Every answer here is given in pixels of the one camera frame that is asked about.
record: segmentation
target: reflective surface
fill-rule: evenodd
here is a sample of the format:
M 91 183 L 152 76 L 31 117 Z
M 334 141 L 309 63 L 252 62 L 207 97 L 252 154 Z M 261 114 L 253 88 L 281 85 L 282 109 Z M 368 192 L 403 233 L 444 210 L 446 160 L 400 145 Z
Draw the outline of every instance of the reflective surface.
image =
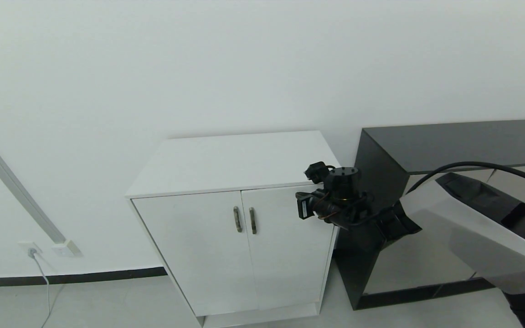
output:
M 53 285 L 56 305 L 46 328 L 199 328 L 167 277 Z M 39 327 L 46 286 L 0 287 L 0 327 Z M 498 289 L 433 301 L 352 311 L 335 265 L 321 314 L 248 328 L 520 328 Z

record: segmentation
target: white power cable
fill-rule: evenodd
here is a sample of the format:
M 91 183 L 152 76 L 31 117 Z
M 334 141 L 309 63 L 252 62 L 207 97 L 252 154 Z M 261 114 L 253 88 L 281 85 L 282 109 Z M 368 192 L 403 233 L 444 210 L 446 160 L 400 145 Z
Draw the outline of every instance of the white power cable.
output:
M 46 322 L 48 322 L 48 319 L 50 319 L 50 314 L 52 314 L 52 308 L 50 307 L 50 282 L 48 281 L 48 278 L 47 278 L 46 275 L 44 274 L 44 271 L 42 271 L 42 267 L 40 266 L 40 262 L 38 262 L 38 259 L 36 259 L 35 254 L 36 254 L 37 252 L 38 252 L 38 251 L 36 251 L 36 249 L 30 248 L 30 249 L 28 250 L 27 255 L 28 255 L 29 257 L 31 257 L 32 259 L 34 259 L 34 261 L 36 261 L 36 264 L 38 265 L 38 269 L 40 270 L 40 273 L 42 274 L 42 277 L 43 277 L 44 280 L 46 281 L 46 292 L 47 292 L 47 294 L 48 294 L 48 316 L 47 316 L 46 319 L 44 320 L 44 323 L 42 323 L 41 328 L 44 328 L 44 326 L 46 325 Z

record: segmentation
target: cabinet top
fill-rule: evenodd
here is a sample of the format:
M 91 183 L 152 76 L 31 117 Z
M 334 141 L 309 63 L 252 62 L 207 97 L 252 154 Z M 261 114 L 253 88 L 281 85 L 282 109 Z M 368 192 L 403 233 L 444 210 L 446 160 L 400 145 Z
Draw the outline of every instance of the cabinet top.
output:
M 525 165 L 525 120 L 365 128 L 363 132 L 412 174 L 463 160 Z
M 169 139 L 126 197 L 310 185 L 304 171 L 319 161 L 339 166 L 319 131 Z

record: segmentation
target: wall outlet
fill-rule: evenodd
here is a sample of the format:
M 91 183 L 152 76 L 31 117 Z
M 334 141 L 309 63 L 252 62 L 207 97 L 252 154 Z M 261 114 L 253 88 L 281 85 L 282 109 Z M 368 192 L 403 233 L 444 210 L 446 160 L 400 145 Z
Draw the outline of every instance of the wall outlet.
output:
M 52 250 L 58 256 L 62 257 L 72 257 L 80 254 L 80 250 L 78 249 L 77 245 L 71 240 L 67 240 L 61 244 L 53 245 Z
M 19 245 L 19 247 L 21 247 L 21 249 L 23 249 L 26 255 L 27 255 L 27 250 L 29 250 L 30 248 L 35 249 L 37 251 L 36 252 L 37 254 L 42 253 L 42 250 L 33 241 L 18 241 L 17 244 Z

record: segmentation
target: robotic arm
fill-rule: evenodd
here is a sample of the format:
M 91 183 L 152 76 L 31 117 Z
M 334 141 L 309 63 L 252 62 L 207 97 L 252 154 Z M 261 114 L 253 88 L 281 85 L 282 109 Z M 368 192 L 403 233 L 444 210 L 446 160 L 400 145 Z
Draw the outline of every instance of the robotic arm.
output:
M 380 251 L 422 231 L 501 289 L 525 327 L 525 203 L 454 173 L 423 184 L 457 166 L 484 166 L 525 177 L 524 172 L 497 164 L 450 164 L 425 176 L 392 206 L 373 213 L 373 197 L 357 189 L 358 169 L 318 162 L 305 174 L 314 183 L 323 182 L 324 188 L 296 193 L 299 217 L 316 213 L 319 219 L 350 231 L 365 251 Z

